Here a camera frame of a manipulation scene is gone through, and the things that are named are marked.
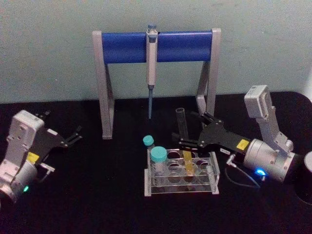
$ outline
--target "black table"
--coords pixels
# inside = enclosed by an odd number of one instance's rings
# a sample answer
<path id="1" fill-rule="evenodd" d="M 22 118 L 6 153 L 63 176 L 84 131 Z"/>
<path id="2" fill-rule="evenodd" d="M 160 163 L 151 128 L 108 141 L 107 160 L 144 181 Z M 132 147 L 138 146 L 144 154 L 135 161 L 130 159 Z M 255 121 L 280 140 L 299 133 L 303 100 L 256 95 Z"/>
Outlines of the black table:
<path id="1" fill-rule="evenodd" d="M 280 130 L 294 142 L 294 151 L 312 150 L 312 105 L 301 94 L 272 93 Z M 219 95 L 215 116 L 225 128 L 248 138 L 261 138 L 249 119 L 244 95 Z M 51 152 L 55 167 L 43 184 L 31 184 L 14 210 L 0 214 L 0 234 L 45 233 L 312 233 L 312 206 L 301 202 L 292 185 L 267 179 L 260 191 L 236 186 L 224 176 L 226 157 L 217 154 L 219 195 L 209 193 L 144 197 L 146 149 L 142 138 L 152 134 L 156 145 L 176 148 L 175 109 L 196 111 L 195 97 L 155 98 L 152 121 L 147 100 L 117 100 L 113 140 L 101 139 L 98 101 L 62 101 L 0 105 L 0 156 L 11 118 L 21 109 L 51 110 L 46 126 L 64 137 L 78 125 L 83 139 L 72 148 Z M 200 124 L 189 117 L 190 136 Z M 230 169 L 229 174 L 238 172 Z"/>

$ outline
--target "light blue wall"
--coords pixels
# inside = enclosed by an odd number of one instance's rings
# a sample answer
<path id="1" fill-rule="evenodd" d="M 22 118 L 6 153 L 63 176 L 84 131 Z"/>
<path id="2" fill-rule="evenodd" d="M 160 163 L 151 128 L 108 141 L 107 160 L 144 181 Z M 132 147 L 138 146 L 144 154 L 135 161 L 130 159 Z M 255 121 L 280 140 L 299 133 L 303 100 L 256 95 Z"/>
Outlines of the light blue wall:
<path id="1" fill-rule="evenodd" d="M 0 102 L 97 98 L 91 32 L 222 29 L 218 93 L 303 91 L 310 0 L 0 0 Z M 201 63 L 161 63 L 155 96 L 195 94 Z M 110 66 L 116 98 L 146 97 L 145 64 Z"/>

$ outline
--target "black cylinder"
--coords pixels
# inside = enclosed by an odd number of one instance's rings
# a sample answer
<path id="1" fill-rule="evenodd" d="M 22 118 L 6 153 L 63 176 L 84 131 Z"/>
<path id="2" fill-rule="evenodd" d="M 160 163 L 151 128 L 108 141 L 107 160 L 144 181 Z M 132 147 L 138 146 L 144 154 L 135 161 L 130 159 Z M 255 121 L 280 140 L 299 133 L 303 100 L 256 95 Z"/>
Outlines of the black cylinder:
<path id="1" fill-rule="evenodd" d="M 301 165 L 295 181 L 297 196 L 312 205 L 312 152 L 309 152 Z"/>

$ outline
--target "teal cap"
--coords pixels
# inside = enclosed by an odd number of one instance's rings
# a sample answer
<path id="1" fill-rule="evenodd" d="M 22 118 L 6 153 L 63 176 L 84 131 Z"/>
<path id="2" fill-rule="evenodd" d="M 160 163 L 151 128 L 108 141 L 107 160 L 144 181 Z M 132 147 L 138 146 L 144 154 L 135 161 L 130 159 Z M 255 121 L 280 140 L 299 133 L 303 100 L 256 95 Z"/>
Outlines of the teal cap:
<path id="1" fill-rule="evenodd" d="M 147 135 L 143 138 L 143 143 L 145 146 L 153 145 L 154 139 L 151 135 Z"/>
<path id="2" fill-rule="evenodd" d="M 167 151 L 164 147 L 156 146 L 151 150 L 151 160 L 153 162 L 163 162 L 167 159 Z"/>

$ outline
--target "pipette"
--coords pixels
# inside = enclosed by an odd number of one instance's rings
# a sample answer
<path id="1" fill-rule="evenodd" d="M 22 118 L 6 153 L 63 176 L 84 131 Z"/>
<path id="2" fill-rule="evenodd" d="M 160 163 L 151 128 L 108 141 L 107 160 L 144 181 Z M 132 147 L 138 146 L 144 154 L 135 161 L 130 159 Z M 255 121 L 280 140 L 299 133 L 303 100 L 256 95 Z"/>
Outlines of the pipette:
<path id="1" fill-rule="evenodd" d="M 148 93 L 148 119 L 152 117 L 153 89 L 156 81 L 156 63 L 157 63 L 157 36 L 155 24 L 149 24 L 146 31 L 146 82 Z"/>

